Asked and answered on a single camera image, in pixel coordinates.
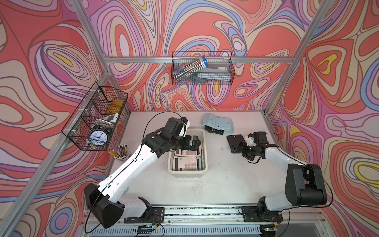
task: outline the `alarm clock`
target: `alarm clock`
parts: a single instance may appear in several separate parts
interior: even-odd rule
[[[111,128],[104,129],[101,125],[95,125],[89,133],[88,141],[94,146],[104,146],[111,139]]]

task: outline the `wire mesh basket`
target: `wire mesh basket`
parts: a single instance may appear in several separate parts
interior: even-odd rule
[[[183,66],[199,56],[205,56],[209,69],[186,71]],[[171,82],[173,85],[231,85],[235,76],[230,51],[176,51],[172,52]]]
[[[88,97],[90,91],[94,92],[88,104],[81,110],[78,109],[80,104],[78,105],[62,133],[82,151],[107,151],[128,94],[111,86],[98,86],[97,83],[93,87],[95,89],[89,90],[83,98],[84,100]],[[76,122],[67,128],[75,113],[79,113],[78,118],[75,118]],[[104,131],[108,139],[104,141],[98,137],[90,137],[95,130]]]

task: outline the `colorful swirl backdrop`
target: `colorful swirl backdrop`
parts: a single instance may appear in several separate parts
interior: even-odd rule
[[[319,7],[318,0],[82,3],[109,56],[292,56]],[[332,184],[335,203],[324,214],[338,236],[379,230],[378,27],[378,2],[336,0],[270,110],[288,152],[320,164]],[[134,111],[263,109],[285,67],[236,64],[232,86],[173,86],[170,65],[111,65]],[[0,72],[2,218],[102,69],[70,0],[4,0]],[[14,236],[76,236],[83,188],[103,179],[108,164],[104,153],[69,145]]]
[[[230,50],[292,56],[317,0],[92,0],[86,8],[108,56],[171,56]],[[286,64],[236,64],[232,86],[173,86],[171,64],[111,65],[132,111],[262,110]]]
[[[0,1],[0,219],[102,74],[69,1]],[[83,187],[108,164],[108,154],[70,144],[13,236],[73,236]]]
[[[337,236],[379,236],[378,58],[379,2],[337,0],[270,110],[287,151],[322,167]]]

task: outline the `white plastic tray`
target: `white plastic tray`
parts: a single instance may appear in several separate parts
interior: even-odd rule
[[[202,146],[202,154],[201,154],[201,161],[203,170],[182,170],[182,171],[176,171],[172,170],[172,160],[174,158],[174,153],[172,151],[168,152],[168,162],[167,162],[167,169],[168,172],[170,172],[173,176],[177,178],[181,177],[201,177],[207,170],[208,170],[208,158],[207,158],[207,146],[205,142],[205,131],[203,129],[188,129],[186,132],[186,135],[197,136],[199,140],[201,141]]]

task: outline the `calculator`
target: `calculator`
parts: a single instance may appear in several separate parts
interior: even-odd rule
[[[188,150],[176,150],[174,155],[176,156],[201,156],[201,146],[197,149],[197,151],[188,151]]]
[[[174,156],[172,169],[175,171],[197,170],[196,156]]]

